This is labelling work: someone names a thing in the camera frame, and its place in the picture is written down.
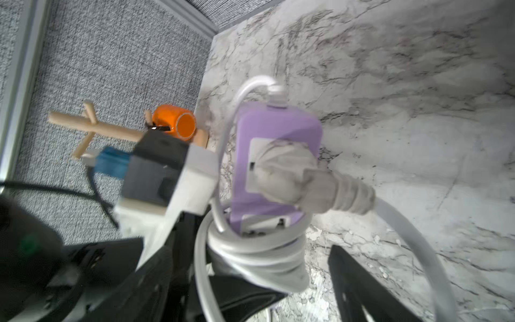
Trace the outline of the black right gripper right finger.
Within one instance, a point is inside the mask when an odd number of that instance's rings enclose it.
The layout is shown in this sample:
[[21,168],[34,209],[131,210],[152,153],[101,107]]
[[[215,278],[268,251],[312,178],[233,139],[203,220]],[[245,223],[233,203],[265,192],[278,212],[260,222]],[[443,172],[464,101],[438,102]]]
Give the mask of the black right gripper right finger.
[[328,259],[342,321],[420,321],[343,248],[333,245]]

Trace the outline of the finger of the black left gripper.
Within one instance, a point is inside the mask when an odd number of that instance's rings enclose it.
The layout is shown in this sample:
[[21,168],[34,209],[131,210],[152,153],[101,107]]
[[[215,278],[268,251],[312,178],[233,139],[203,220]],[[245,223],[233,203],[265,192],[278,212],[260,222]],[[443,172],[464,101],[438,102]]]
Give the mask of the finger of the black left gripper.
[[211,287],[226,321],[247,321],[287,294],[262,288],[234,276],[210,276]]

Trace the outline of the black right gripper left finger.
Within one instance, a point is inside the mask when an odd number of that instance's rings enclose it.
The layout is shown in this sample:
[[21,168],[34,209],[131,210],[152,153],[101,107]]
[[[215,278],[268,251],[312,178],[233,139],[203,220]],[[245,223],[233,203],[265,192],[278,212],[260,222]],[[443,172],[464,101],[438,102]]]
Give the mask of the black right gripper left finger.
[[161,247],[141,266],[142,241],[83,244],[91,275],[80,308],[81,321],[159,321],[170,279],[172,250]]

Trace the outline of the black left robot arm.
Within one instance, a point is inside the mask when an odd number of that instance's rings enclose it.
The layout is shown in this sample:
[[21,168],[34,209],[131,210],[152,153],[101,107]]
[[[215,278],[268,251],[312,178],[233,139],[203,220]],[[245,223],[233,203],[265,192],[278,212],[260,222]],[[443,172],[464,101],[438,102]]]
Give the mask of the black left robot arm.
[[48,225],[1,199],[2,321],[245,321],[285,294],[210,276],[201,220],[115,208],[127,240],[66,246]]

